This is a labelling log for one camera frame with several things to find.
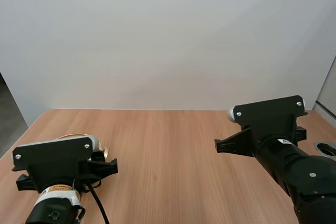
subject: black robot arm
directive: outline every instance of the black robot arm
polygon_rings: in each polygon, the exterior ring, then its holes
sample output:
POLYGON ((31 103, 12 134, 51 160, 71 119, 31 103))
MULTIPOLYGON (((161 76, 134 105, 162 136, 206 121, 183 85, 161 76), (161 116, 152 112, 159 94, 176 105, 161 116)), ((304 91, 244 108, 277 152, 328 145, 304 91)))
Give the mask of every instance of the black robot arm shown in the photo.
POLYGON ((216 149, 255 157, 291 197, 300 224, 336 223, 336 162, 297 146, 306 139, 296 124, 304 107, 298 95, 235 106, 228 116, 241 131, 215 140, 216 149))

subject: cable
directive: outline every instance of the cable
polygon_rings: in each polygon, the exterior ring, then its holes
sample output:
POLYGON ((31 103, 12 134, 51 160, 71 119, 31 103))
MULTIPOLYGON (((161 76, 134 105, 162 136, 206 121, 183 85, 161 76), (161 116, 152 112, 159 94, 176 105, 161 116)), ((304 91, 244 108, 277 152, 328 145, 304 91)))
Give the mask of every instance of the cable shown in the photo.
POLYGON ((99 210, 101 211, 101 214, 103 215, 105 224, 110 224, 109 219, 107 218, 107 215, 105 213, 104 207, 103 207, 102 203, 100 202, 96 192, 94 191, 94 188, 92 187, 92 184, 86 180, 86 185, 89 187, 92 196, 96 200, 96 203, 99 207, 99 210))

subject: wooden table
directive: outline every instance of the wooden table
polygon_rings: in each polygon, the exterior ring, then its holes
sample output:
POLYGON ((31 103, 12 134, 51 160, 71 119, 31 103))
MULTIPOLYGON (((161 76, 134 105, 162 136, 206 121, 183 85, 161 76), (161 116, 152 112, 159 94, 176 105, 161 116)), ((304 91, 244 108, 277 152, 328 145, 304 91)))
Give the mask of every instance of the wooden table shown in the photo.
MULTIPOLYGON (((299 147, 336 142, 336 130, 315 112, 298 119, 308 131, 299 147)), ((14 146, 70 133, 98 137, 119 173, 97 194, 111 223, 297 223, 291 199, 251 157, 217 154, 214 139, 239 131, 225 111, 51 110, 14 146)), ((24 223, 38 194, 18 191, 14 146, 0 159, 0 223, 24 223)), ((82 223, 103 223, 91 194, 82 223)))

